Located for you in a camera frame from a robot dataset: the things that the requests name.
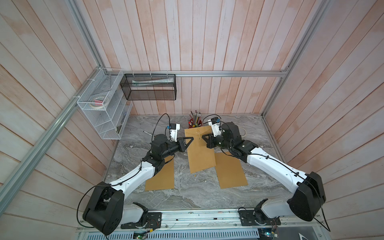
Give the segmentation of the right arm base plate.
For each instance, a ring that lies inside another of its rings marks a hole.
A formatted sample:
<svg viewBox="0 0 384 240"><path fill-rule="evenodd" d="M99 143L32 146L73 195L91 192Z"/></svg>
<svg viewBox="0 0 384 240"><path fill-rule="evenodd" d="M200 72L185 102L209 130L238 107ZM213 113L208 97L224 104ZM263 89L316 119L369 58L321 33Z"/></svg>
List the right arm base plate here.
<svg viewBox="0 0 384 240"><path fill-rule="evenodd" d="M264 213L255 210L247 210L245 208L239 208L238 214L242 226L280 226L280 218L268 218Z"/></svg>

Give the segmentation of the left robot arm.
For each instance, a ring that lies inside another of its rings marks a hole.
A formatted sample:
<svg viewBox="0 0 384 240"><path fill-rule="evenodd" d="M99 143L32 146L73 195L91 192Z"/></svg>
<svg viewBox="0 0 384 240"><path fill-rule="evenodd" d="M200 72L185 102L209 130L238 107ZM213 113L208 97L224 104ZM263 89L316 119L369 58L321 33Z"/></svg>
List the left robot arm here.
<svg viewBox="0 0 384 240"><path fill-rule="evenodd" d="M139 224L146 227L148 209L139 203L124 206L124 202L138 186L158 174L166 164L166 158L178 152L185 152L194 141L193 137L179 137L169 140L159 134L151 142L151 148L140 164L110 183L100 182L90 188L91 198L83 212L83 220L105 236L110 235L120 225Z"/></svg>

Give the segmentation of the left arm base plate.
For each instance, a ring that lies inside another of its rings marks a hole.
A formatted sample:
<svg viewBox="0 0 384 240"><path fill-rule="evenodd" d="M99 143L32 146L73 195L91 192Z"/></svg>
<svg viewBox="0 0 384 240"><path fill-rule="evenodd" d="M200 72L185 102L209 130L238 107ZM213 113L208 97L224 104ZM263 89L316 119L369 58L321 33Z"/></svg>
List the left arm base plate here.
<svg viewBox="0 0 384 240"><path fill-rule="evenodd" d="M161 212L144 213L141 219L137 223L123 224L121 225L121 229L156 230L161 227L161 223L162 223Z"/></svg>

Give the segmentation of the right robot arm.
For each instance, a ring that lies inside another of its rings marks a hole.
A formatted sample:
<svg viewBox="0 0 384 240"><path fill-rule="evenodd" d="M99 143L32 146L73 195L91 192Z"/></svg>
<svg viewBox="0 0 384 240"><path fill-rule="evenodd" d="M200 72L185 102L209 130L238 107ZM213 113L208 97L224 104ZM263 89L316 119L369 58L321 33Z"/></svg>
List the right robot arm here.
<svg viewBox="0 0 384 240"><path fill-rule="evenodd" d="M311 222L323 212L326 194L319 174L297 170L272 157L257 144L244 140L239 127L215 117L207 121L212 133L203 136L209 149L220 148L229 156L257 167L280 182L292 194L288 198L263 199L254 208L254 221L259 226L275 223L281 216L296 216Z"/></svg>

